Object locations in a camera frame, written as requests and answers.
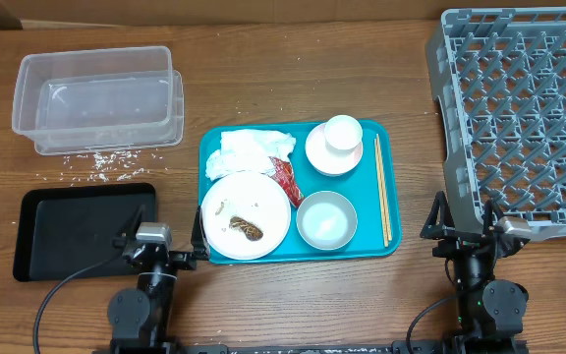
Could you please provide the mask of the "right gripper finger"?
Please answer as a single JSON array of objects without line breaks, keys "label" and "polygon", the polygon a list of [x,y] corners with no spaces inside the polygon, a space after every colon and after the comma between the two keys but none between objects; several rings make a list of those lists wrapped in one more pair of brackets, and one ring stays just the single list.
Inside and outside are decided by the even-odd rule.
[{"label": "right gripper finger", "polygon": [[483,236],[499,236],[504,233],[503,227],[498,226],[497,222],[500,221],[505,214],[500,206],[494,200],[488,200],[483,207],[482,215],[482,235]]},{"label": "right gripper finger", "polygon": [[446,195],[443,191],[435,194],[431,210],[421,230],[420,237],[440,240],[455,236],[455,224]]}]

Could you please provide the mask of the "brown food scrap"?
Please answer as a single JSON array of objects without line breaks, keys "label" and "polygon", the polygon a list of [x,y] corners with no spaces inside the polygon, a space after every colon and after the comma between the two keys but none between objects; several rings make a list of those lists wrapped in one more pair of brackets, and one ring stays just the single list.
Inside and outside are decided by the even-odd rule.
[{"label": "brown food scrap", "polygon": [[263,237],[263,232],[260,228],[240,216],[232,216],[229,221],[229,227],[243,233],[249,241],[259,241]]}]

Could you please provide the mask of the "large white plate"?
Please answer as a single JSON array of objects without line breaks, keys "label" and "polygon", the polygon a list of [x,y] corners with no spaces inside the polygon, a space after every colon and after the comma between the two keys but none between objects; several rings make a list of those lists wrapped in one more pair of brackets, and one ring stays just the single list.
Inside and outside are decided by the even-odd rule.
[{"label": "large white plate", "polygon": [[[256,172],[238,172],[221,178],[206,192],[200,207],[208,245],[236,261],[252,261],[273,252],[286,237],[292,216],[283,189]],[[263,237],[253,242],[231,229],[232,216],[255,224]]]}]

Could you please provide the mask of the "white napkin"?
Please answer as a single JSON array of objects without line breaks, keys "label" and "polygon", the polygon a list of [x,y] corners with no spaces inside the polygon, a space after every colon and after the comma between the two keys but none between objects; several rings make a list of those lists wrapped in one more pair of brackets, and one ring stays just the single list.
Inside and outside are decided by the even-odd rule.
[{"label": "white napkin", "polygon": [[220,148],[205,163],[205,176],[211,181],[227,175],[251,171],[268,177],[276,172],[276,162],[290,163],[296,139],[289,133],[242,129],[222,132]]}]

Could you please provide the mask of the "red sauce packet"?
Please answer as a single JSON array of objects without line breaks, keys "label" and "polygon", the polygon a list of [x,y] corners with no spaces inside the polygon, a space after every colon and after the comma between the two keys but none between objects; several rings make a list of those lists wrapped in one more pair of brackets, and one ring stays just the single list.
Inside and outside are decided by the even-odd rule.
[{"label": "red sauce packet", "polygon": [[298,208],[305,196],[296,181],[292,164],[277,157],[270,157],[270,162],[272,163],[273,171],[269,172],[268,176],[283,189],[291,205],[294,208]]}]

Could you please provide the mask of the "grey bowl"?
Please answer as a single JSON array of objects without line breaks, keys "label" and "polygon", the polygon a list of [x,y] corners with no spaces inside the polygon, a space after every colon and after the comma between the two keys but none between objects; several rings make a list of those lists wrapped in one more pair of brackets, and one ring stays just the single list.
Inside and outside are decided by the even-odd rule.
[{"label": "grey bowl", "polygon": [[351,202],[332,191],[315,192],[297,210],[297,229],[304,241],[321,251],[335,251],[351,242],[358,216]]}]

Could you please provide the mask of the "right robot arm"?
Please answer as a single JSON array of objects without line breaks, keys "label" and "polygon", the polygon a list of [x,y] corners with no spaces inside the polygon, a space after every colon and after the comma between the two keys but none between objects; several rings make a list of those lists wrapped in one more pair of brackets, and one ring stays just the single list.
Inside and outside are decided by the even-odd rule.
[{"label": "right robot arm", "polygon": [[445,275],[455,294],[436,301],[415,317],[406,334],[407,350],[415,351],[412,334],[416,324],[430,311],[454,301],[460,327],[426,344],[424,353],[527,353],[527,344],[515,336],[523,331],[529,293],[516,282],[498,279],[494,271],[500,259],[517,254],[530,242],[532,230],[528,222],[504,214],[496,202],[489,200],[484,205],[482,231],[460,231],[440,191],[420,237],[437,242],[432,255],[444,260]]}]

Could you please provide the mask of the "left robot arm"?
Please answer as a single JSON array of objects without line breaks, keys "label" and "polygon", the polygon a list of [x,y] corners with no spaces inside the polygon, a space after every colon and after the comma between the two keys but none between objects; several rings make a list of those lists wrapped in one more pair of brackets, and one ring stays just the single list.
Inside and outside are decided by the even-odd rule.
[{"label": "left robot arm", "polygon": [[112,325],[111,353],[189,353],[180,340],[168,334],[178,272],[194,270],[209,259],[210,250],[196,213],[191,236],[192,251],[175,251],[170,227],[143,220],[139,206],[113,238],[113,247],[138,273],[135,288],[117,292],[107,310]]}]

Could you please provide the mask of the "clear plastic waste bin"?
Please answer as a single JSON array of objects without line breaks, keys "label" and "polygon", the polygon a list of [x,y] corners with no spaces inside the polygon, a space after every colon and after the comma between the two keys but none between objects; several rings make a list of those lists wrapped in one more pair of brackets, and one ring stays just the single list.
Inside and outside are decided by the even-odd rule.
[{"label": "clear plastic waste bin", "polygon": [[174,146],[184,136],[181,74],[166,46],[26,56],[12,129],[41,155]]}]

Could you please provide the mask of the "grey dishwasher rack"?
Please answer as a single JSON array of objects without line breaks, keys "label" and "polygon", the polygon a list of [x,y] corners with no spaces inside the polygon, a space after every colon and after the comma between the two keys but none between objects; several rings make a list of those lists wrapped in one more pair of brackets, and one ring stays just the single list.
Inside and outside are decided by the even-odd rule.
[{"label": "grey dishwasher rack", "polygon": [[425,48],[459,229],[484,206],[566,237],[566,7],[449,9]]}]

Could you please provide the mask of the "scattered rice grains on table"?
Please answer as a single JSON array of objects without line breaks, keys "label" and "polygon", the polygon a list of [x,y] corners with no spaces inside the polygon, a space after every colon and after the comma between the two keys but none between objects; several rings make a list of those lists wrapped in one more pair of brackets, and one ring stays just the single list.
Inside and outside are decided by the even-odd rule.
[{"label": "scattered rice grains on table", "polygon": [[148,181],[171,171],[158,148],[81,152],[60,158],[55,172],[36,172],[37,179],[65,187]]}]

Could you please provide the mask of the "black rectangular tray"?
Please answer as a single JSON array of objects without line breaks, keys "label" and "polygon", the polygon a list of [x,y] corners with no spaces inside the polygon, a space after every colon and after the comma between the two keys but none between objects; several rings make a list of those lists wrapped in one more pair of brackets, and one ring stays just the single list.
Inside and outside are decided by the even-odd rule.
[{"label": "black rectangular tray", "polygon": [[61,280],[114,257],[113,240],[131,235],[133,220],[157,220],[149,183],[38,189],[21,203],[13,276],[20,282]]}]

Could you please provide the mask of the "teal serving tray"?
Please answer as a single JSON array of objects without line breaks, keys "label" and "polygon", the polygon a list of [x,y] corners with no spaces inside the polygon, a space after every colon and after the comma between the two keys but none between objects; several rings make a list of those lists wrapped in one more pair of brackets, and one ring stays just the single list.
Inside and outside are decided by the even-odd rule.
[{"label": "teal serving tray", "polygon": [[[295,178],[304,195],[318,191],[332,191],[346,197],[358,215],[358,227],[353,239],[335,251],[321,251],[305,242],[291,221],[290,230],[282,243],[268,255],[256,259],[257,264],[336,261],[359,258],[381,258],[392,255],[403,238],[397,185],[395,181],[390,138],[384,127],[372,120],[363,120],[363,148],[361,161],[350,172],[335,177],[320,174],[305,155],[305,141],[316,122],[276,123],[255,125],[256,130],[274,130],[289,133],[297,143],[290,154]],[[390,231],[389,243],[384,242],[382,214],[376,176],[374,141],[379,140],[388,201]]]}]

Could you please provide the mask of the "pink saucer plate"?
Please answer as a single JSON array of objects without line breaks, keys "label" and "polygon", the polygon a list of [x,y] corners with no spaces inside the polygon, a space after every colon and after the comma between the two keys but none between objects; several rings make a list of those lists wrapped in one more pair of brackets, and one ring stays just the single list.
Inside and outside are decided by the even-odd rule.
[{"label": "pink saucer plate", "polygon": [[336,152],[325,139],[325,126],[325,123],[321,123],[310,131],[305,142],[305,154],[319,173],[331,177],[344,175],[360,163],[364,153],[363,144],[357,144],[351,152]]}]

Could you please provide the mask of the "white cup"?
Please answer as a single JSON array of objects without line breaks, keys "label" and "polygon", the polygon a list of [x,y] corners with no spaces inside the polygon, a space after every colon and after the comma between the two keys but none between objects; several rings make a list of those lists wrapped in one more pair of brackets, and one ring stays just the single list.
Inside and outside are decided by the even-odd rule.
[{"label": "white cup", "polygon": [[339,152],[353,151],[363,138],[360,122],[349,115],[336,115],[324,126],[326,143]]}]

